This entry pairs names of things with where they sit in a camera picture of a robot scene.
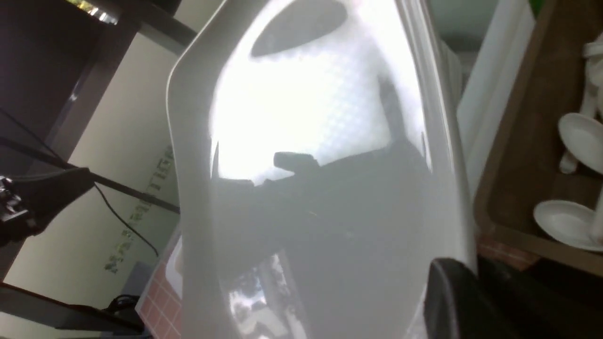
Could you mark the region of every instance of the black plastic part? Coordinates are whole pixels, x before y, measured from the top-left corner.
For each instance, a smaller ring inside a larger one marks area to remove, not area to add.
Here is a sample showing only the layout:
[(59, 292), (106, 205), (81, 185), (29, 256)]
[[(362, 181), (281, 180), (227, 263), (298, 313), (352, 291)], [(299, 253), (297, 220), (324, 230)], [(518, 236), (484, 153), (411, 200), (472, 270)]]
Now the black plastic part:
[(430, 339), (521, 338), (477, 277), (453, 259), (432, 261), (423, 316)]
[(274, 166), (293, 173), (315, 171), (320, 168), (318, 161), (311, 154), (294, 152), (276, 152), (273, 158)]
[(29, 222), (29, 218), (2, 223), (0, 238), (3, 242), (18, 242), (42, 233), (65, 207), (94, 187), (93, 177), (87, 168), (42, 176), (12, 177), (11, 180), (11, 190), (22, 199), (34, 223)]
[(126, 318), (86, 305), (70, 305), (22, 288), (0, 283), (0, 312), (56, 329), (140, 334), (140, 318)]
[(603, 277), (541, 258), (525, 273), (551, 291), (603, 312)]
[(602, 338), (603, 314), (561, 296), (501, 262), (479, 259), (479, 278), (453, 259), (429, 270), (430, 339)]

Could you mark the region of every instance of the black wire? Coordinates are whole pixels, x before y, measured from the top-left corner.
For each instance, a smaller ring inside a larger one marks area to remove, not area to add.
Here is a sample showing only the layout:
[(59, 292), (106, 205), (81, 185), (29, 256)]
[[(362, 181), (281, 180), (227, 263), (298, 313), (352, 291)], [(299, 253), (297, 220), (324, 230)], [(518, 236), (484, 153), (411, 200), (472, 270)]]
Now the black wire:
[[(23, 125), (23, 123), (21, 123), (19, 120), (17, 120), (14, 116), (10, 115), (10, 113), (8, 113), (2, 107), (0, 107), (0, 113), (2, 113), (4, 116), (6, 116), (8, 119), (10, 119), (13, 123), (15, 123), (17, 126), (19, 126), (25, 133), (27, 133), (29, 136), (31, 136), (33, 139), (35, 139), (40, 145), (44, 146), (44, 148), (46, 148), (57, 159), (61, 160), (64, 163), (67, 163), (67, 161), (63, 160), (63, 158), (61, 158), (60, 155), (58, 155), (50, 146), (48, 146), (44, 140), (42, 140), (40, 137), (38, 137), (27, 126)], [(107, 197), (105, 197), (105, 194), (96, 185), (96, 183), (94, 183), (94, 187), (96, 187), (96, 190), (101, 194), (101, 198), (103, 198), (103, 201), (105, 202), (105, 204), (107, 205), (107, 207), (109, 208), (109, 210), (111, 211), (111, 213), (113, 213), (113, 215), (119, 221), (121, 221), (121, 223), (124, 224), (124, 226), (127, 227), (127, 229), (129, 229), (130, 231), (132, 231), (132, 233), (136, 234), (142, 241), (144, 241), (147, 245), (149, 245), (149, 247), (151, 247), (151, 249), (153, 250), (153, 252), (155, 252), (155, 255), (157, 257), (159, 257), (159, 252), (157, 251), (157, 249), (155, 248), (155, 246), (153, 246), (150, 242), (148, 242), (148, 240), (146, 240), (144, 236), (142, 236), (140, 233), (138, 233), (138, 231), (136, 231), (130, 225), (128, 225), (128, 223), (126, 223), (125, 220), (122, 219), (119, 216), (119, 214), (117, 214), (117, 212), (115, 212), (115, 210), (113, 209), (113, 206), (111, 206), (111, 204), (107, 200)]]
[(155, 256), (159, 257), (159, 252), (157, 251), (157, 249), (155, 248), (155, 246), (153, 246), (150, 242), (148, 242), (148, 240), (146, 240), (144, 236), (142, 236), (140, 233), (138, 233), (137, 230), (135, 230), (130, 225), (128, 225), (128, 223), (126, 223), (125, 220), (123, 220), (119, 216), (119, 214), (117, 214), (117, 212), (115, 212), (115, 210), (113, 209), (113, 207), (111, 207), (111, 204), (109, 203), (109, 201), (107, 200), (107, 197), (105, 197), (105, 194), (101, 191), (101, 189), (96, 184), (94, 184), (94, 187), (96, 187), (96, 190), (101, 194), (101, 198), (103, 198), (103, 201), (105, 201), (105, 204), (107, 205), (107, 207), (109, 208), (109, 210), (111, 210), (111, 213), (113, 213), (113, 215), (117, 219), (119, 219), (122, 224), (124, 224), (130, 231), (132, 231), (132, 233), (136, 234), (142, 241), (144, 241), (147, 245), (149, 245), (149, 247), (151, 247), (151, 250), (153, 250), (153, 252), (155, 252)]

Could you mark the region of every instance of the white wall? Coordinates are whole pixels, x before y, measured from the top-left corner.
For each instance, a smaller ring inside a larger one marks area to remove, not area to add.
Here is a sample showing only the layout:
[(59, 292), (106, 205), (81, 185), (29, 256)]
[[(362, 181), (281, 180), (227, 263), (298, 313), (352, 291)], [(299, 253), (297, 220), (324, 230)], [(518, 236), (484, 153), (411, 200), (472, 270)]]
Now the white wall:
[[(220, 2), (184, 0), (176, 18), (198, 31)], [(137, 35), (69, 161), (144, 190), (170, 144), (165, 88), (176, 60), (175, 55)], [(177, 204), (174, 173), (172, 169), (159, 198)], [(109, 188), (103, 191), (127, 220), (137, 201)], [(153, 207), (138, 231), (161, 250), (177, 220), (173, 213)], [(5, 282), (62, 302), (105, 308), (120, 293), (136, 261), (154, 264), (156, 260), (146, 244), (136, 240), (118, 273), (105, 271), (113, 247), (122, 241), (123, 229), (99, 194), (90, 191), (66, 208), (45, 232), (25, 242)], [(0, 335), (40, 339), (81, 337), (83, 333), (57, 331), (0, 314)]]

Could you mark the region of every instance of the white plate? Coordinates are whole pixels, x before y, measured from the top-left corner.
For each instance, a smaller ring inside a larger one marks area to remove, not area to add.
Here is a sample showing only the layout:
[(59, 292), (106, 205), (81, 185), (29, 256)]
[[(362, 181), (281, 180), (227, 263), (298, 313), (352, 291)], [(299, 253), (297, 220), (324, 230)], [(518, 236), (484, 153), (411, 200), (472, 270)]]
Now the white plate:
[(576, 159), (603, 174), (603, 125), (588, 116), (569, 113), (559, 120), (563, 144)]
[(603, 252), (603, 246), (589, 234), (594, 217), (594, 211), (571, 201), (549, 200), (534, 208), (536, 223), (553, 239), (578, 249)]

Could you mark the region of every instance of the glossy white surface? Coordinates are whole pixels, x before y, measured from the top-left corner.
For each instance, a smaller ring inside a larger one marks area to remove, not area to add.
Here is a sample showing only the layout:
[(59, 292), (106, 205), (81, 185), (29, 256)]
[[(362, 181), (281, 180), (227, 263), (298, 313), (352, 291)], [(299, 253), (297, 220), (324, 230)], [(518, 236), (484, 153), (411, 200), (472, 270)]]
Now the glossy white surface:
[(183, 337), (404, 338), (430, 261), (476, 260), (429, 13), (291, 3), (225, 2), (171, 75)]
[(593, 252), (603, 246), (590, 237), (595, 212), (571, 201), (549, 200), (534, 208), (536, 223), (553, 239), (566, 245)]
[(559, 135), (576, 159), (603, 174), (603, 125), (578, 113), (559, 119)]

